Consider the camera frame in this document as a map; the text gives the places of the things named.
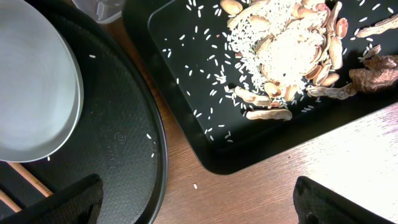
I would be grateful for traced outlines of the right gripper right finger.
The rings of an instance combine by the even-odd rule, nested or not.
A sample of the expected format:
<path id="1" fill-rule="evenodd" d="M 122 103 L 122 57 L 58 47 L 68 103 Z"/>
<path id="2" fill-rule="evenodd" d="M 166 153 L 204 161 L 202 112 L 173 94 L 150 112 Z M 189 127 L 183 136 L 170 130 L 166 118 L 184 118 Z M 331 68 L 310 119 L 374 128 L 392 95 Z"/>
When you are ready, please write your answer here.
<path id="1" fill-rule="evenodd" d="M 299 224 L 393 224 L 306 176 L 297 178 L 293 201 Z"/>

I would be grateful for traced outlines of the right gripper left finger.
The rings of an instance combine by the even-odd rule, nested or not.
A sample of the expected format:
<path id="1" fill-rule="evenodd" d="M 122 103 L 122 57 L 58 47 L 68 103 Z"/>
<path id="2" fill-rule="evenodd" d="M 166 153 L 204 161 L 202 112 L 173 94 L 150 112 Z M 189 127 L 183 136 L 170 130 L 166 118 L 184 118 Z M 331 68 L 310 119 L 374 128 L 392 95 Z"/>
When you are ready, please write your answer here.
<path id="1" fill-rule="evenodd" d="M 103 181 L 90 174 L 69 187 L 3 220 L 2 224 L 96 224 Z"/>

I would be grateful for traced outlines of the grey plate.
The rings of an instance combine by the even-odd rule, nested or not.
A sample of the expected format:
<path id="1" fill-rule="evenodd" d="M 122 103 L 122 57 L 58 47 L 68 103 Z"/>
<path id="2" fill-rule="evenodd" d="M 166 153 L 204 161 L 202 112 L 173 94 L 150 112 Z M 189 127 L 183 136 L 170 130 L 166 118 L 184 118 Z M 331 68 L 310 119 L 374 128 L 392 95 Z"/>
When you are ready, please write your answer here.
<path id="1" fill-rule="evenodd" d="M 1 1 L 1 160 L 59 150 L 83 107 L 78 62 L 63 36 L 25 1 Z"/>

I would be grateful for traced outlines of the rice and peanut shell scraps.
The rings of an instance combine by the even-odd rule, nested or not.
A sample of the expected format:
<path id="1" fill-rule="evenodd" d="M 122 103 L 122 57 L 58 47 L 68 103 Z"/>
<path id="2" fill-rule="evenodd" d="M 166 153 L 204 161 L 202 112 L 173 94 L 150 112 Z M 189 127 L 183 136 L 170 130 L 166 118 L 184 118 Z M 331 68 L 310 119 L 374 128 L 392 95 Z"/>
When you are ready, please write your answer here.
<path id="1" fill-rule="evenodd" d="M 319 23 L 326 11 L 299 21 L 291 16 L 293 6 L 271 1 L 255 12 L 266 25 L 245 18 L 232 29 L 218 1 L 172 1 L 152 15 L 152 38 L 190 107 L 183 129 L 191 141 L 229 146 L 288 126 L 248 120 L 256 105 L 238 97 L 236 87 L 269 97 L 294 121 L 307 120 L 326 103 L 306 91 L 312 84 L 307 71 L 329 59 Z"/>

